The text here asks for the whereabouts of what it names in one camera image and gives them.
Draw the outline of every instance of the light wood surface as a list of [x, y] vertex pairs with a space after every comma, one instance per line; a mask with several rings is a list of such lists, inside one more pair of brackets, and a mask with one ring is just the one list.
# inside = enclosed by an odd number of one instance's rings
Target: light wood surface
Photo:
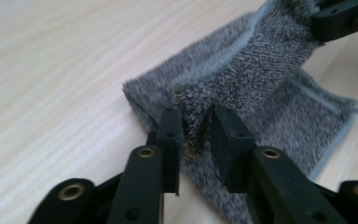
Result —
[[[122, 172], [146, 134], [121, 87], [261, 0], [0, 0], [0, 224], [26, 223], [72, 177]], [[328, 90], [358, 99], [358, 34], [304, 65]], [[358, 179], [358, 119], [318, 183]], [[224, 223], [182, 176], [166, 223]]]

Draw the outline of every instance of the gray towel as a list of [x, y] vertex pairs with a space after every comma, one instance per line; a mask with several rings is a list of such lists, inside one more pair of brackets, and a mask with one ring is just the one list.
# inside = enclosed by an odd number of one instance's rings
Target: gray towel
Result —
[[313, 0], [269, 0], [124, 84], [147, 132], [167, 106], [183, 111], [181, 169], [230, 223], [247, 223], [245, 194], [229, 194], [210, 153], [213, 105], [233, 109], [259, 146], [284, 150], [310, 179], [345, 137], [357, 103], [324, 91], [300, 69], [321, 43], [310, 33]]

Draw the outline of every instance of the wooden table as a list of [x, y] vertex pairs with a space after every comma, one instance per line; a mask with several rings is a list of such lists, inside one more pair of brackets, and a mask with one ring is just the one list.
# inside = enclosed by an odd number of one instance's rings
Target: wooden table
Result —
[[[121, 87], [261, 0], [0, 0], [0, 224], [25, 223], [72, 177], [122, 172], [146, 134]], [[328, 90], [358, 99], [358, 34], [304, 65]], [[358, 119], [318, 182], [358, 179]], [[166, 223], [224, 223], [182, 176]]]

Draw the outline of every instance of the terry cloth fabric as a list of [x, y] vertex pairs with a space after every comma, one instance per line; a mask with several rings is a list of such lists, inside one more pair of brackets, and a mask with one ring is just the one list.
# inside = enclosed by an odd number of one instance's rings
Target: terry cloth fabric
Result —
[[233, 109], [259, 146], [284, 150], [310, 179], [345, 137], [358, 113], [354, 100], [319, 87], [300, 69], [321, 43], [310, 33], [313, 0], [269, 0], [124, 84], [147, 132], [161, 111], [183, 114], [182, 171], [230, 223], [248, 223], [246, 195], [229, 194], [210, 152], [213, 105]]

